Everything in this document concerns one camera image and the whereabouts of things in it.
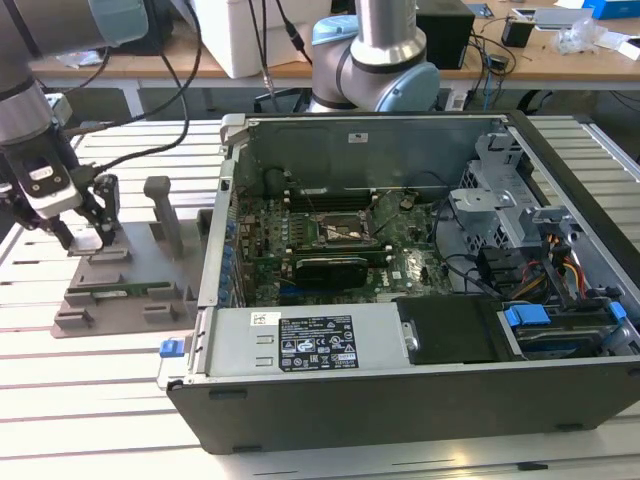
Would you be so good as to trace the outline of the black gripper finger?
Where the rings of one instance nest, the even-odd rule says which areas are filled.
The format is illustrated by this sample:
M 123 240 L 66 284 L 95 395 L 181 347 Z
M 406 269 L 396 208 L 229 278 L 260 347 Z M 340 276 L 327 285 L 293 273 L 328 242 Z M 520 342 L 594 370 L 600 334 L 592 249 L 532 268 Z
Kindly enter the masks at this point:
M 12 185 L 1 186 L 1 210 L 9 213 L 23 228 L 29 231 L 42 230 L 55 236 L 65 250 L 70 248 L 74 237 L 60 217 L 54 216 L 50 219 L 40 217 Z
M 119 181 L 113 174 L 81 172 L 79 174 L 81 205 L 79 215 L 94 228 L 101 244 L 99 249 L 113 244 L 120 229 Z

